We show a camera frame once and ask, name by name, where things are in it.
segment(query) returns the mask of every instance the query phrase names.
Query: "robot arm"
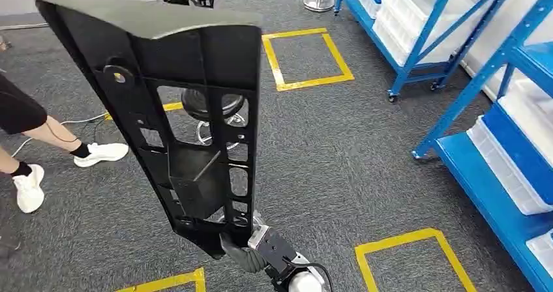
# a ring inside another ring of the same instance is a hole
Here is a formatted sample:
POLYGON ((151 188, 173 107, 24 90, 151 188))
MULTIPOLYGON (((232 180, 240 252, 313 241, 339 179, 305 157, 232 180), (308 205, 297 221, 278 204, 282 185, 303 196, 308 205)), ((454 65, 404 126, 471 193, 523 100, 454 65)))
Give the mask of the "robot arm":
POLYGON ((228 254, 246 271, 264 270, 278 292, 323 291, 314 267, 324 267, 254 212, 259 17, 136 0, 37 0, 37 7, 113 117, 178 235, 215 259, 228 254), (211 144, 177 139, 159 87, 197 92, 195 109, 185 110, 209 123, 211 144), (228 124, 228 95, 248 100, 245 126, 228 124), (148 142, 144 129, 161 143, 148 142), (247 158, 233 160, 227 143, 245 145, 247 158), (245 172, 244 194, 233 192, 233 169, 245 172), (224 219, 210 220, 221 209, 224 219))
POLYGON ((265 225, 258 212, 254 213, 254 226, 245 249, 236 246, 224 233, 220 235, 221 247, 242 269, 247 272, 265 270, 277 292, 324 292, 325 280, 316 269, 319 267, 328 277, 330 292, 333 291, 326 268, 309 263, 274 228, 265 225))

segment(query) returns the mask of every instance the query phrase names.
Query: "mounting hole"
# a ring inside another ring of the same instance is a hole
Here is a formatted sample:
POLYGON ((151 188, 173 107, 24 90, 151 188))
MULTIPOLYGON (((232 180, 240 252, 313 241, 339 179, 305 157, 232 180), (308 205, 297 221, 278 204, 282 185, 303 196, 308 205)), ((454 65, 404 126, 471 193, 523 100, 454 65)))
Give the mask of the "mounting hole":
POLYGON ((125 81, 126 81, 125 77, 123 75, 121 75, 120 73, 118 73, 118 72, 114 72, 113 76, 114 76, 115 80, 119 83, 125 83, 125 81))

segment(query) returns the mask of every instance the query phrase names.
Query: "white cable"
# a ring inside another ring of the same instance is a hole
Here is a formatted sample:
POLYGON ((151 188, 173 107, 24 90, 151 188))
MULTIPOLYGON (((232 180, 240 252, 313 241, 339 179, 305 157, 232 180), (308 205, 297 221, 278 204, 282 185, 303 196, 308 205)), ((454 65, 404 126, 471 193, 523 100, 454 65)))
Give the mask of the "white cable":
MULTIPOLYGON (((102 116, 106 116, 107 114, 108 114, 108 112, 103 113, 103 114, 98 115, 98 116, 94 116, 94 117, 92 117, 92 118, 83 119, 82 121, 63 121, 63 122, 61 122, 61 124, 78 124, 78 123, 86 123, 87 121, 93 121, 93 120, 98 119, 98 118, 100 118, 100 117, 102 117, 102 116)), ((18 149, 14 152, 14 154, 12 154, 12 157, 16 156, 16 155, 19 153, 19 151, 20 151, 21 149, 23 149, 23 147, 25 146, 25 144, 29 143, 29 141, 31 141, 31 140, 32 140, 32 138, 29 138, 29 139, 25 140, 23 143, 21 143, 21 145, 20 145, 20 146, 18 147, 18 149)))

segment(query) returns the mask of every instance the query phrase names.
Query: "black cable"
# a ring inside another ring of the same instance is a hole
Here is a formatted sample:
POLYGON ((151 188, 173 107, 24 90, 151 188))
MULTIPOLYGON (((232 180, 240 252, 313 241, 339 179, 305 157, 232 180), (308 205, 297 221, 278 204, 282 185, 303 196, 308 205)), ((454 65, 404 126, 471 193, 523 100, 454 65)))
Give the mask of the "black cable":
POLYGON ((330 278, 330 274, 328 272, 328 270, 326 269, 326 267, 324 267, 323 265, 319 264, 319 263, 305 263, 305 264, 298 264, 298 263, 294 263, 293 261, 289 261, 287 260, 286 258, 283 258, 282 259, 285 263, 287 263, 288 265, 290 266, 293 266, 295 268, 307 268, 307 267, 317 267, 317 268, 320 268, 322 271, 324 271, 325 275, 327 276, 328 280, 329 280, 329 287, 330 287, 330 292, 333 292, 334 291, 334 287, 332 285, 332 279, 330 278))
POLYGON ((104 121, 106 121, 107 119, 104 118, 102 119, 101 121, 99 121, 95 126, 94 126, 94 131, 93 131, 93 142, 97 142, 96 141, 96 129, 98 129, 98 126, 100 126, 100 124, 102 124, 104 121))

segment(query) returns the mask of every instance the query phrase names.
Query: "blue metal shelf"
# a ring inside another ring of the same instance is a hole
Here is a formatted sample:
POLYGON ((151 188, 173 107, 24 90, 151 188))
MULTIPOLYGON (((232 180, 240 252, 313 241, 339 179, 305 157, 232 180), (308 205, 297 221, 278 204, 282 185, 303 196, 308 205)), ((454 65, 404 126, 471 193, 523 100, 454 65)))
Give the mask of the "blue metal shelf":
POLYGON ((526 241, 553 228, 553 212, 525 216, 516 207, 465 132, 437 139, 434 150, 478 208, 537 292, 553 291, 553 278, 526 241))
POLYGON ((473 15, 479 8, 487 3, 488 0, 480 0, 477 2, 469 11, 462 15, 455 23, 453 23, 448 30, 446 30, 442 35, 440 35, 433 43, 428 45, 426 49, 423 50, 423 47, 432 32, 438 18, 443 12, 448 0, 437 0, 434 4, 434 9, 428 20, 423 27, 419 38, 413 45, 409 56, 407 57, 404 65, 400 66, 394 60, 393 56, 389 53, 388 49, 384 46, 382 41, 378 36, 372 31, 372 25, 374 20, 367 14, 366 10, 360 4, 359 0, 336 0, 335 14, 337 15, 340 12, 342 6, 342 1, 345 1, 348 7, 350 8, 353 16, 359 21, 363 29, 373 40, 377 48, 382 52, 388 63, 394 68, 397 73, 397 77, 392 84, 392 87, 388 90, 389 100, 394 102, 399 95, 400 90, 403 86, 411 83, 416 83, 426 80, 435 80, 432 84, 432 88, 442 88, 445 86, 447 78, 455 71, 459 62, 466 55, 472 44, 478 39, 478 36, 482 33, 488 22, 497 12, 497 9, 505 0, 493 0, 492 4, 488 7, 485 14, 482 16, 480 22, 477 24, 476 28, 472 31, 469 37, 465 40, 463 45, 457 50, 457 53, 454 57, 450 58, 449 61, 444 61, 441 63, 419 63, 422 61, 436 46, 442 43, 455 29, 457 29, 463 22, 465 22, 471 15, 473 15), (415 69, 421 68, 439 68, 443 67, 443 70, 434 74, 427 74, 424 76, 412 76, 412 72, 415 69))
MULTIPOLYGON (((507 65, 507 69, 501 82, 498 98, 507 90, 515 68, 519 68, 545 92, 553 96, 553 42, 524 46, 524 41, 552 11, 553 0, 538 0, 532 6, 513 32, 412 152, 415 158, 422 158, 431 147, 436 150, 480 213, 486 218, 530 284, 538 292, 552 292, 553 278, 527 248, 526 241, 544 235, 553 228, 553 212, 531 216, 523 215, 466 133, 444 138, 441 138, 441 135, 480 93, 482 86, 503 65, 507 65)), ((510 155, 515 153, 530 157, 528 154, 535 149, 528 147, 521 149, 525 143, 520 141, 526 140, 519 138, 518 143, 510 143, 510 141, 517 140, 514 137, 502 140, 503 136, 498 133, 498 128, 490 130, 496 130, 494 135, 499 139, 501 145, 507 146, 505 150, 510 155)), ((511 156, 511 158, 516 162, 518 157, 511 156)), ((531 170, 528 170, 526 166, 521 168, 523 174, 532 177, 531 170)), ((541 173, 538 177, 546 182, 553 180, 550 178, 550 173, 541 173)))
POLYGON ((553 42, 516 48, 508 59, 553 98, 553 42))

